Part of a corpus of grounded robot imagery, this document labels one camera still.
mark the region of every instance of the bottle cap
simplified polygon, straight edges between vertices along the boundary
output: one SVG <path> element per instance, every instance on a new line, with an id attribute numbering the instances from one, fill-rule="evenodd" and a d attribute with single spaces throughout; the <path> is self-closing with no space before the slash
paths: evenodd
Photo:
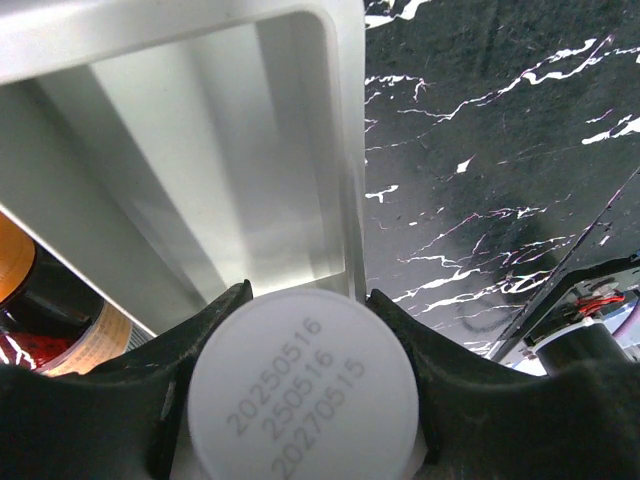
<path id="1" fill-rule="evenodd" d="M 27 278 L 36 256 L 33 240 L 0 213 L 0 302 Z"/>
<path id="2" fill-rule="evenodd" d="M 213 480 L 400 479 L 418 393 L 393 332 L 322 290 L 244 305 L 214 332 L 188 399 L 191 439 Z"/>

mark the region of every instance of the marble pattern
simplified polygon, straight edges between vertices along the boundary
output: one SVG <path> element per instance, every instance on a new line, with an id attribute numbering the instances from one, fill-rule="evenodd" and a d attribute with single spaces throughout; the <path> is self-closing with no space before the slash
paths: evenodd
<path id="1" fill-rule="evenodd" d="M 638 13 L 366 4 L 369 289 L 491 349 L 638 168 Z"/>

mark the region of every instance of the plastic compartment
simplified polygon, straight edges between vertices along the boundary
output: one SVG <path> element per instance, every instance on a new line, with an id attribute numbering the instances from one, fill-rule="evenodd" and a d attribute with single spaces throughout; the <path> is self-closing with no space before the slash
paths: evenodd
<path id="1" fill-rule="evenodd" d="M 0 6 L 0 209 L 155 333 L 364 294 L 359 0 Z"/>

